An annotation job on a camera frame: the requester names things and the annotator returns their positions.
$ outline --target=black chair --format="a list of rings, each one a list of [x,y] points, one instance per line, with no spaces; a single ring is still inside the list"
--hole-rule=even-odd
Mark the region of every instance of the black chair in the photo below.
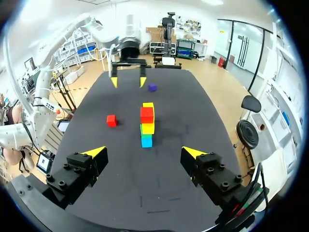
[[[246,96],[243,99],[241,107],[255,113],[259,113],[261,111],[260,101],[251,95]],[[243,144],[243,153],[245,151],[245,148],[249,150],[256,148],[259,143],[259,136],[255,127],[249,121],[240,120],[236,125],[236,132],[239,137],[239,141],[234,144],[234,148],[236,148],[239,144]]]

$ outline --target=door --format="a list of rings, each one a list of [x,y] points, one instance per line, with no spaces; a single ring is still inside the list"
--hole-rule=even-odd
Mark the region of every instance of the door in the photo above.
[[[217,58],[217,62],[220,57],[227,58],[228,50],[231,42],[232,22],[218,20],[217,27],[217,40],[214,50],[214,56]]]
[[[226,69],[248,89],[256,72],[262,51],[263,31],[234,22],[230,57]]]

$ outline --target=yellow cube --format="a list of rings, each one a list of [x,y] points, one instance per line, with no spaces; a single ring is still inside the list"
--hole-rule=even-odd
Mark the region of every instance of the yellow cube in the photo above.
[[[153,102],[143,103],[143,107],[152,107],[153,110],[154,110],[154,117],[155,117],[155,107],[154,107],[154,103]]]
[[[154,134],[155,124],[154,123],[143,123],[141,125],[141,130],[143,131],[143,134]]]

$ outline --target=blue cube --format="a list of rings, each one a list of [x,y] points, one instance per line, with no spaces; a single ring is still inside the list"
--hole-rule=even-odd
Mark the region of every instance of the blue cube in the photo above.
[[[150,84],[148,85],[148,90],[149,90],[150,92],[155,92],[155,91],[157,90],[156,84],[150,83]]]
[[[150,148],[153,147],[153,140],[151,137],[141,138],[141,147],[142,148]]]

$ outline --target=screen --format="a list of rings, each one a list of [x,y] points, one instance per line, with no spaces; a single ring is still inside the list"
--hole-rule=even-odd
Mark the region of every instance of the screen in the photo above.
[[[60,122],[58,128],[61,132],[65,132],[70,122]]]
[[[37,166],[39,166],[45,172],[47,172],[48,164],[49,164],[49,159],[46,158],[45,156],[40,155]]]

